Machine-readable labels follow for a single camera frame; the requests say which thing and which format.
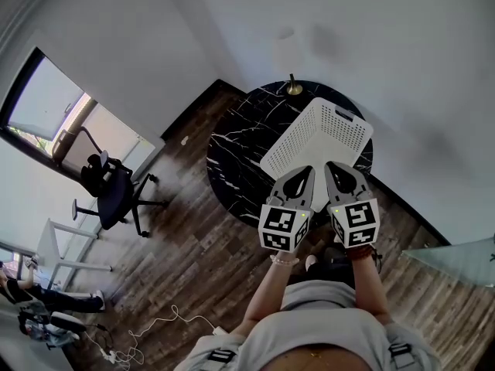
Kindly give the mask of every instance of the office chair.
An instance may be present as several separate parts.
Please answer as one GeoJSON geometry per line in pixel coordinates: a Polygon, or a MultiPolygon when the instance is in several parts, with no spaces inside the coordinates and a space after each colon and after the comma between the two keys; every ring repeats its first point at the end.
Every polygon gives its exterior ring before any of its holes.
{"type": "Polygon", "coordinates": [[[135,191],[136,183],[131,180],[132,170],[102,151],[85,127],[80,127],[75,134],[65,130],[60,133],[53,146],[53,160],[97,198],[98,212],[79,207],[75,199],[72,205],[74,220],[78,213],[98,216],[103,229],[109,230],[118,222],[127,223],[125,215],[131,210],[138,234],[148,237],[149,232],[141,231],[139,225],[138,206],[168,206],[167,202],[140,200],[139,196],[148,179],[157,182],[158,178],[148,173],[135,191]]]}

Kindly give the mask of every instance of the black marble table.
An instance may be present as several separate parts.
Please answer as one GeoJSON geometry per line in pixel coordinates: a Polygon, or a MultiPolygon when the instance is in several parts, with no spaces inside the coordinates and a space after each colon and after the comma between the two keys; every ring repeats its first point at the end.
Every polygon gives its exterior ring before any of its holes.
{"type": "MultiPolygon", "coordinates": [[[[261,205],[275,183],[261,170],[260,160],[312,99],[322,97],[364,119],[340,92],[320,83],[299,83],[303,91],[297,96],[287,94],[284,81],[251,91],[224,113],[211,134],[207,152],[211,187],[230,213],[253,227],[258,227],[261,205]]],[[[369,175],[372,161],[370,140],[354,168],[369,175]]],[[[319,226],[327,221],[324,209],[312,223],[319,226]]]]}

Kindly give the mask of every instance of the dark wood laminate floor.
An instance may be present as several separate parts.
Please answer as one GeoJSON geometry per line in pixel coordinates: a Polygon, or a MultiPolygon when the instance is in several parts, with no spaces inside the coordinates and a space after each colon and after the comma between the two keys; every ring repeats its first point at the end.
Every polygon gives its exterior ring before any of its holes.
{"type": "MultiPolygon", "coordinates": [[[[150,226],[152,237],[138,237],[133,224],[103,231],[85,261],[110,264],[114,271],[79,271],[73,279],[70,291],[100,288],[104,292],[108,304],[104,314],[79,316],[106,325],[117,350],[127,351],[133,344],[129,329],[139,333],[154,318],[171,318],[172,304],[184,318],[203,315],[214,325],[233,329],[269,267],[270,253],[259,246],[257,230],[219,204],[207,178],[210,133],[236,99],[235,93],[220,90],[172,133],[151,167],[160,183],[149,185],[144,197],[171,201],[165,211],[143,209],[142,222],[150,226]],[[181,145],[186,136],[186,145],[181,145]]],[[[423,333],[438,351],[444,369],[473,369],[493,338],[493,293],[401,257],[404,249],[439,244],[385,194],[375,189],[375,195],[381,208],[377,243],[384,255],[381,277],[394,317],[423,333]]],[[[310,233],[302,256],[324,247],[330,237],[327,226],[310,233]]],[[[188,325],[157,322],[139,339],[145,364],[133,363],[132,369],[173,369],[201,335],[210,333],[200,319],[188,325]]],[[[66,351],[75,370],[114,369],[87,339],[78,346],[66,351]]]]}

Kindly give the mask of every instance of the white plastic crate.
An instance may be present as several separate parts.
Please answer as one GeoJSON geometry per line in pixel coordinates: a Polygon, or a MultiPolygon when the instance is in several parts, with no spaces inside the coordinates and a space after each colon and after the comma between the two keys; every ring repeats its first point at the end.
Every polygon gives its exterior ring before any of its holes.
{"type": "Polygon", "coordinates": [[[273,179],[311,165],[316,170],[311,207],[319,212],[329,200],[324,165],[337,161],[353,166],[372,134],[373,127],[366,121],[316,97],[268,150],[260,165],[273,179]]]}

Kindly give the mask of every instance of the person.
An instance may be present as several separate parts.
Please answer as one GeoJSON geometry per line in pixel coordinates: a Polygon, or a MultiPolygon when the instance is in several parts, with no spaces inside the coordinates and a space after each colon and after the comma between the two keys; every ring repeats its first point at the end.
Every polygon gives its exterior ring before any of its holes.
{"type": "Polygon", "coordinates": [[[105,310],[104,297],[101,291],[98,290],[90,298],[74,298],[58,291],[41,288],[34,283],[35,268],[36,259],[34,261],[31,259],[27,280],[18,281],[5,274],[3,263],[0,262],[0,293],[12,304],[31,301],[35,298],[40,300],[50,313],[54,311],[97,313],[105,310]]]}
{"type": "Polygon", "coordinates": [[[346,250],[337,269],[279,252],[228,335],[199,339],[176,371],[433,371],[438,357],[421,336],[394,322],[370,245],[346,250]]]}

